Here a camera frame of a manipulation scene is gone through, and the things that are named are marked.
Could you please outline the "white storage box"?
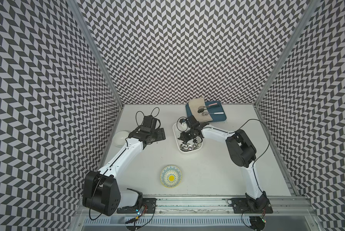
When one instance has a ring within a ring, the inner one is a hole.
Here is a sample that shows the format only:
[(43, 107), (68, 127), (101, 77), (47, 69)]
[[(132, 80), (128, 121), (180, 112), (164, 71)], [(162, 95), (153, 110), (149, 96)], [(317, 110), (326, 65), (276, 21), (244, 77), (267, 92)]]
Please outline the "white storage box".
[(189, 140), (187, 143), (184, 143), (182, 140), (179, 140), (181, 133), (185, 130), (185, 132), (190, 131), (190, 128), (188, 128), (187, 124), (176, 122), (172, 126), (173, 134), (175, 137), (175, 141), (177, 144), (177, 147), (180, 152), (183, 154), (190, 154), (193, 152), (196, 152), (200, 150), (203, 147), (203, 140), (200, 137), (196, 137), (192, 140)]

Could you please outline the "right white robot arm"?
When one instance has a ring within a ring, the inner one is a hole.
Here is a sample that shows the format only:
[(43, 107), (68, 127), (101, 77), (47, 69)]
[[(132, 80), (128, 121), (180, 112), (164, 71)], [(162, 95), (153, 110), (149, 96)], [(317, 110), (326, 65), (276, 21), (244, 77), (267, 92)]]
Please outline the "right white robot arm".
[(260, 187), (257, 178), (257, 150), (246, 132), (242, 129), (224, 131), (208, 123), (201, 123), (195, 127), (191, 126), (187, 131), (182, 131), (177, 139), (186, 144), (198, 137), (201, 140), (206, 138), (226, 144), (230, 159), (241, 168), (241, 174), (246, 186), (246, 207), (244, 211), (251, 213), (267, 212), (270, 201), (266, 192)]

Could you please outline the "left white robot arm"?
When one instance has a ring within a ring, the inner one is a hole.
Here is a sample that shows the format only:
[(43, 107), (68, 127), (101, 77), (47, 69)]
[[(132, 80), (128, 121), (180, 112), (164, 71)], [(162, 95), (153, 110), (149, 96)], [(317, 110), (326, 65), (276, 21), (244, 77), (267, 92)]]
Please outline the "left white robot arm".
[(106, 216), (111, 216), (121, 208), (139, 211), (143, 203), (143, 193), (131, 188), (121, 190), (119, 177), (147, 145), (165, 139), (163, 128), (150, 132), (135, 129), (129, 133), (125, 145), (108, 163), (86, 175), (83, 206)]

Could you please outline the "silver wing nut pile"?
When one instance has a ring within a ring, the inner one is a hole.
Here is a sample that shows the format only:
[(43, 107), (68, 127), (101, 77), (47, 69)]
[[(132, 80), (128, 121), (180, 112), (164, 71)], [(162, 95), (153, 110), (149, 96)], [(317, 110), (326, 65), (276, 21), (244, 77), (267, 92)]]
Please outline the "silver wing nut pile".
[(182, 151), (182, 152), (192, 152), (192, 151), (195, 151), (195, 150), (198, 150), (202, 147), (202, 144), (201, 143), (182, 143), (179, 145), (179, 149)]

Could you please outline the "white round bowl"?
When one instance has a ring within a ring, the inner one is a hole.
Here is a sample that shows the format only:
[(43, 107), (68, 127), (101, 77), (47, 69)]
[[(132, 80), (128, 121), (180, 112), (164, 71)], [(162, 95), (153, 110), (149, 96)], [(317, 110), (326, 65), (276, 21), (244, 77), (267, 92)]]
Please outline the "white round bowl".
[(126, 139), (129, 136), (128, 131), (117, 132), (112, 138), (112, 144), (115, 147), (123, 147), (126, 144)]

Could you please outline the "beige cloth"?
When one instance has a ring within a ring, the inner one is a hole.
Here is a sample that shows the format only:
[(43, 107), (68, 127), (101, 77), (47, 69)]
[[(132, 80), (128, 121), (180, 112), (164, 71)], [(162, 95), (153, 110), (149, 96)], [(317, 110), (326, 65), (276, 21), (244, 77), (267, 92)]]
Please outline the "beige cloth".
[(203, 97), (190, 100), (188, 102), (188, 105), (192, 115), (198, 122), (211, 122), (213, 120), (210, 115), (202, 115), (202, 112), (198, 112), (199, 109), (204, 109), (204, 107), (206, 106)]

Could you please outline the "teal tray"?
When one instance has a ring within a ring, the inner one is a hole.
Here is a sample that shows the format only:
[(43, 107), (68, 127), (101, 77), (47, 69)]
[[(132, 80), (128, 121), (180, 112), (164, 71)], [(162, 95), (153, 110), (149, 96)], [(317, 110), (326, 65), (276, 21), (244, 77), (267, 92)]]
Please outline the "teal tray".
[(220, 101), (206, 101), (205, 105), (209, 106), (211, 104), (217, 104), (213, 107), (205, 110), (205, 112), (210, 113), (211, 118), (213, 119), (212, 122), (223, 122), (227, 119), (227, 116), (224, 112), (223, 106)]

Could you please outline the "yellow patterned bowl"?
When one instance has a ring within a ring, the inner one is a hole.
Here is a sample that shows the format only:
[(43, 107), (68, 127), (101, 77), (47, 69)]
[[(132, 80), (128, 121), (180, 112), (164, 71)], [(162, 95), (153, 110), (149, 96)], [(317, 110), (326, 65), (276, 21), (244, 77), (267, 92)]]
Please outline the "yellow patterned bowl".
[(182, 173), (180, 169), (174, 165), (166, 166), (160, 174), (161, 184), (166, 188), (177, 187), (180, 184), (181, 180)]

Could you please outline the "white handled spoon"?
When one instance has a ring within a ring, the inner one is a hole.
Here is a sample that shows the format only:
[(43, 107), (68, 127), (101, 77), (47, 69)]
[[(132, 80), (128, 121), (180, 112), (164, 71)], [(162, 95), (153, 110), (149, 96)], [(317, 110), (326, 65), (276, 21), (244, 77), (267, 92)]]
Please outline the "white handled spoon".
[(203, 116), (208, 116), (208, 115), (224, 115), (224, 114), (225, 114), (224, 112), (213, 112), (213, 113), (203, 112), (202, 113)]

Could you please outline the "dark handled spoon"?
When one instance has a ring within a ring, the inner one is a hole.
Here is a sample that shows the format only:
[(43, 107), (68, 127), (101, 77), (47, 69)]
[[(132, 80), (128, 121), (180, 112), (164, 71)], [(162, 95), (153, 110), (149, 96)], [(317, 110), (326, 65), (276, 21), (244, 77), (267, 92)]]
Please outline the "dark handled spoon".
[(198, 113), (203, 113), (205, 110), (208, 110), (208, 109), (211, 109), (211, 108), (215, 108), (215, 107), (210, 107), (210, 108), (203, 108), (203, 109), (200, 109), (200, 107), (198, 108)]

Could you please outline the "pink handled spoon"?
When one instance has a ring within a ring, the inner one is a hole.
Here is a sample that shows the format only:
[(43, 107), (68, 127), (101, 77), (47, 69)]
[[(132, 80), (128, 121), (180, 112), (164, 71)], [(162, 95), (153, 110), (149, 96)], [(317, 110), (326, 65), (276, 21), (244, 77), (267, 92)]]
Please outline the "pink handled spoon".
[(219, 106), (218, 103), (213, 103), (213, 104), (209, 104), (209, 105), (206, 105), (206, 106), (201, 106), (200, 109), (203, 109), (203, 108), (210, 108), (210, 107), (217, 107)]

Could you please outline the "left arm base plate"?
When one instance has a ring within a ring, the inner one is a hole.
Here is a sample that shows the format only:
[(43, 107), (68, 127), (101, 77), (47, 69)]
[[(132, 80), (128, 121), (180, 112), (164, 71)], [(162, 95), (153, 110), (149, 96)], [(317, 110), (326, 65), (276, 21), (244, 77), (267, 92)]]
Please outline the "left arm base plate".
[(123, 207), (117, 209), (118, 214), (134, 214), (136, 215), (142, 207), (145, 207), (146, 214), (154, 214), (156, 210), (157, 198), (143, 198), (137, 201), (135, 206)]

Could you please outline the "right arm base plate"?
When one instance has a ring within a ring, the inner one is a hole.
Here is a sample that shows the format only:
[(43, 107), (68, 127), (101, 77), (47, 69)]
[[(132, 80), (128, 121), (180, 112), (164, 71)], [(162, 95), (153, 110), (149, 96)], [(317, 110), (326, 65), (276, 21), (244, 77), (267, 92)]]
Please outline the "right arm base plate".
[(235, 214), (251, 213), (251, 214), (272, 214), (273, 208), (268, 198), (231, 198), (231, 207)]

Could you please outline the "aluminium rail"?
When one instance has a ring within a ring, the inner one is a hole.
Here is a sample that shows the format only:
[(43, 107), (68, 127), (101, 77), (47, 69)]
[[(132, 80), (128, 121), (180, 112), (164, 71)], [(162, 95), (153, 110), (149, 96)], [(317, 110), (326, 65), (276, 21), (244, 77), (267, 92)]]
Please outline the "aluminium rail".
[[(241, 215), (251, 210), (241, 196), (153, 196), (157, 199), (155, 213), (170, 216)], [(303, 196), (268, 196), (269, 204), (255, 215), (315, 216), (310, 201)]]

